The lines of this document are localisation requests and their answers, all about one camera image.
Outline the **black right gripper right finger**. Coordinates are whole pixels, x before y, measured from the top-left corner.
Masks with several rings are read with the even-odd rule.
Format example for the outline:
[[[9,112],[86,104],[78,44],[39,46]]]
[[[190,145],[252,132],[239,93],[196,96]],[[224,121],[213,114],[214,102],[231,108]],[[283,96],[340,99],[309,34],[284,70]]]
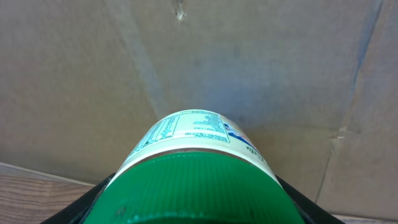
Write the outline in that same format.
[[[299,214],[306,224],[345,224],[319,207],[315,202],[304,196],[304,194],[293,188],[279,176],[276,176],[276,178],[298,208]]]

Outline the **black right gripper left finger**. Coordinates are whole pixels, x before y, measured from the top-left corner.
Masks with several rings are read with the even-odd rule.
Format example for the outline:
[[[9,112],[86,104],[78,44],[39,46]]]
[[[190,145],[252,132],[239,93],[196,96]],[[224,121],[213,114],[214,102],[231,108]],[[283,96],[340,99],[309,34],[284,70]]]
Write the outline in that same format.
[[[95,202],[114,177],[115,173],[109,175],[87,193],[72,202],[70,205],[44,220],[40,224],[80,224],[83,223],[91,212]]]

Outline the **green lid white jar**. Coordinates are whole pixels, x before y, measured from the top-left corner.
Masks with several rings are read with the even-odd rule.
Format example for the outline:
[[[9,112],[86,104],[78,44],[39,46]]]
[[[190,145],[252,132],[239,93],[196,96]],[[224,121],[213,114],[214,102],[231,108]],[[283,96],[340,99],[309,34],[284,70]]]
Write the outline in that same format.
[[[85,223],[303,223],[239,126],[207,110],[170,114],[127,156]]]

